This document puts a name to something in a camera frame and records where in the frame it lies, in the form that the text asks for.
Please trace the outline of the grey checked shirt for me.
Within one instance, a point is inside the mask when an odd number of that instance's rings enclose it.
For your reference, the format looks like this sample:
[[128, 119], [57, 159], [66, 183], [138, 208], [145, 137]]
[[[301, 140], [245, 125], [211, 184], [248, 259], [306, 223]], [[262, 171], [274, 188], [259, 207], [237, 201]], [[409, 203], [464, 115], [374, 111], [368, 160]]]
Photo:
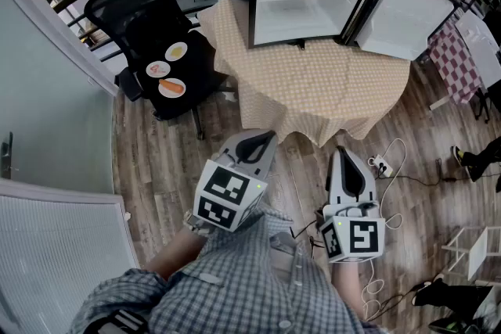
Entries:
[[386, 334], [341, 299], [291, 220], [257, 208], [235, 232], [207, 235], [197, 259], [168, 280], [130, 269], [100, 283], [68, 334], [117, 310], [141, 314], [149, 334]]

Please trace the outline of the white table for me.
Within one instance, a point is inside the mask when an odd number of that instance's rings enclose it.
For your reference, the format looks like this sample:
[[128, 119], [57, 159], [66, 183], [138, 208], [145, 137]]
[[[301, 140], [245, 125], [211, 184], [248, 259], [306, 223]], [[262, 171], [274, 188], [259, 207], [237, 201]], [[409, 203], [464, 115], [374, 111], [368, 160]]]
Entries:
[[456, 22], [486, 89], [501, 81], [499, 46], [483, 20], [467, 10]]

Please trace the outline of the small white plate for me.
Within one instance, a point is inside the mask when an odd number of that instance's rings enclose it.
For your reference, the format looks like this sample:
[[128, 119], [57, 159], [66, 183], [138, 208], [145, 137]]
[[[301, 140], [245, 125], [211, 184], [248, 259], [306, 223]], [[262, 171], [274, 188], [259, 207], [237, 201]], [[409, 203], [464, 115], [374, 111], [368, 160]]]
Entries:
[[[164, 75], [153, 75], [151, 72], [150, 72], [150, 67], [152, 65], [155, 65], [155, 64], [159, 64], [161, 65], [164, 69], [165, 69], [165, 72], [166, 74]], [[171, 67], [170, 65], [165, 62], [165, 61], [154, 61], [154, 62], [151, 62], [147, 65], [146, 67], [146, 73], [148, 76], [152, 77], [152, 78], [163, 78], [163, 77], [166, 77], [167, 75], [169, 75], [169, 73], [171, 72]]]
[[160, 80], [167, 80], [167, 81], [171, 81], [171, 82], [174, 82], [176, 84], [180, 84], [184, 87], [184, 90], [181, 94], [177, 94], [175, 92], [172, 92], [172, 91], [169, 91], [167, 90], [166, 88], [163, 88], [161, 85], [160, 85], [160, 82], [159, 82], [159, 85], [158, 85], [158, 91], [159, 93], [163, 96], [163, 97], [166, 97], [166, 98], [169, 98], [169, 99], [176, 99], [176, 98], [179, 98], [181, 96], [183, 96], [186, 92], [186, 85], [183, 81], [179, 80], [178, 78], [165, 78], [165, 79], [160, 79]]
[[[173, 48], [178, 47], [178, 46], [182, 47], [182, 55], [180, 57], [172, 57], [171, 50]], [[176, 43], [169, 46], [169, 48], [165, 52], [164, 57], [168, 62], [175, 62], [175, 61], [180, 60], [187, 53], [187, 50], [188, 50], [188, 45], [185, 42], [179, 41], [179, 42], [176, 42]]]

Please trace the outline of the white ribbed cabinet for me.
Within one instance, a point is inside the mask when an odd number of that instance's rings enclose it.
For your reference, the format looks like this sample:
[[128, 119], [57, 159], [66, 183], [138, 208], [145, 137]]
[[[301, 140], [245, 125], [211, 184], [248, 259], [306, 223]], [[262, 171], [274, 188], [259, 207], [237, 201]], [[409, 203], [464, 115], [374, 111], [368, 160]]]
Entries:
[[138, 266], [121, 196], [0, 178], [0, 334], [66, 334], [100, 282]]

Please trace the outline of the person's right forearm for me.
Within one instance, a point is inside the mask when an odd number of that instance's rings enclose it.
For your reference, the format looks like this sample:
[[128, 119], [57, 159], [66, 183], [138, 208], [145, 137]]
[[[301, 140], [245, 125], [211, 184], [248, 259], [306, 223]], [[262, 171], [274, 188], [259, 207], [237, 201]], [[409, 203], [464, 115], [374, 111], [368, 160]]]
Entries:
[[331, 282], [341, 299], [363, 320], [365, 315], [359, 264], [352, 262], [333, 264]]

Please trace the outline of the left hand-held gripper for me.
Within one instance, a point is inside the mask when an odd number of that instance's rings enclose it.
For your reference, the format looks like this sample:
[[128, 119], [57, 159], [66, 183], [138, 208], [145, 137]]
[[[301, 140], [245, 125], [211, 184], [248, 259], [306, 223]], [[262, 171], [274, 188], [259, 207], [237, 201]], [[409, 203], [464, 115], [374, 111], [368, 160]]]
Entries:
[[248, 129], [229, 137], [223, 154], [208, 160], [196, 187], [193, 214], [234, 232], [259, 204], [278, 145], [273, 130]]

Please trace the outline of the red checked cloth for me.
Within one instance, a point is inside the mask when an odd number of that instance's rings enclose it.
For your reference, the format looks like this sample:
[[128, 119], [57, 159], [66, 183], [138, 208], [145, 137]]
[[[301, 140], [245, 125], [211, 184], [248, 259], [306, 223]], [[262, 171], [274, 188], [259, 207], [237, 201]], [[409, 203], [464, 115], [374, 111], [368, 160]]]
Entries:
[[449, 98], [466, 104], [482, 82], [473, 58], [451, 17], [429, 39], [428, 51], [445, 84]]

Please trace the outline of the black belt pack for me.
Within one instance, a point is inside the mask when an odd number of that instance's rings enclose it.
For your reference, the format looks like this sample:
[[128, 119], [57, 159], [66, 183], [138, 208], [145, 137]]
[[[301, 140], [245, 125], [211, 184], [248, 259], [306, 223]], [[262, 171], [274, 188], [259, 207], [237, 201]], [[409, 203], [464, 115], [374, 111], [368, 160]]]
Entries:
[[117, 310], [91, 322], [83, 334], [149, 334], [149, 330], [141, 314]]

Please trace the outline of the white frame rack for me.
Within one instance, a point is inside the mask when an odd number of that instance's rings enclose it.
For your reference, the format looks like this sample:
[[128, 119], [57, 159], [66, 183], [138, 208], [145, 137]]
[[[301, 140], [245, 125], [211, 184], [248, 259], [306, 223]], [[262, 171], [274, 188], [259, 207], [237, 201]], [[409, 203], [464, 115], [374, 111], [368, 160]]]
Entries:
[[501, 257], [501, 226], [460, 228], [442, 250], [447, 253], [442, 272], [470, 281], [488, 257]]

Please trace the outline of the black mesh office chair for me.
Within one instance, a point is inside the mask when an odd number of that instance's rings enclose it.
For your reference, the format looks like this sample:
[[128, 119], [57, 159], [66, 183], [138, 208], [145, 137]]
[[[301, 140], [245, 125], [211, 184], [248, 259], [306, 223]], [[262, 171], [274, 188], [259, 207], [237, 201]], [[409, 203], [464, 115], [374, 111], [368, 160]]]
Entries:
[[[117, 75], [117, 85], [131, 100], [148, 99], [157, 120], [171, 120], [192, 112], [198, 139], [204, 138], [198, 106], [209, 95], [222, 91], [227, 77], [214, 68], [215, 50], [180, 9], [176, 0], [89, 0], [85, 17], [102, 30], [123, 52], [127, 66]], [[188, 45], [178, 61], [168, 62], [164, 55], [176, 42]], [[152, 78], [146, 67], [165, 61], [169, 75]], [[178, 78], [186, 92], [176, 99], [158, 91], [160, 79]]]

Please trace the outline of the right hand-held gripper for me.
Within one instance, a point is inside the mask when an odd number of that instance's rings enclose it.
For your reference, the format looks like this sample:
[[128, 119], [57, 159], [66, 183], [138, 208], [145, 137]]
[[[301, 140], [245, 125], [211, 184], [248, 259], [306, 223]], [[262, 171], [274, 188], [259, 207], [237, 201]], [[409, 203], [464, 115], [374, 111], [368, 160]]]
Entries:
[[329, 160], [327, 204], [319, 233], [330, 263], [359, 263], [384, 252], [385, 220], [380, 216], [376, 182], [366, 163], [338, 146]]

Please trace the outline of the white power strip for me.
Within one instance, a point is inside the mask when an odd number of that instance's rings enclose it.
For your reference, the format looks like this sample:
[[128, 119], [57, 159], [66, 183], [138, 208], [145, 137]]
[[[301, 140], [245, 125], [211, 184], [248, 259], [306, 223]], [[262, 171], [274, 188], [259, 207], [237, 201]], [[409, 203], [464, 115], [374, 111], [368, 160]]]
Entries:
[[377, 171], [378, 178], [390, 178], [393, 176], [393, 169], [389, 163], [379, 154], [370, 157], [368, 159], [368, 164], [374, 167]]

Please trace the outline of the person's left forearm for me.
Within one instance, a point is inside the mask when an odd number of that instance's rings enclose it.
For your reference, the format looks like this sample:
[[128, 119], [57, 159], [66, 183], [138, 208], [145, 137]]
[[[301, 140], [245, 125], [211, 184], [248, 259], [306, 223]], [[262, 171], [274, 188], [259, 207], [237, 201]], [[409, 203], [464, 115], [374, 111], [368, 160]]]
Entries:
[[144, 267], [168, 280], [175, 272], [197, 259], [207, 238], [183, 227]]

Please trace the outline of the grey green door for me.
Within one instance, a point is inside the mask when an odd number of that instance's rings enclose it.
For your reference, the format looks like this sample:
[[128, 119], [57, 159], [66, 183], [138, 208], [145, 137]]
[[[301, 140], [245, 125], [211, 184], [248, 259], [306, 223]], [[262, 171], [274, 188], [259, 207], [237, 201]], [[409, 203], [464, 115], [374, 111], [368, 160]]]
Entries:
[[13, 140], [13, 180], [112, 193], [112, 103], [14, 0], [0, 0], [0, 144]]

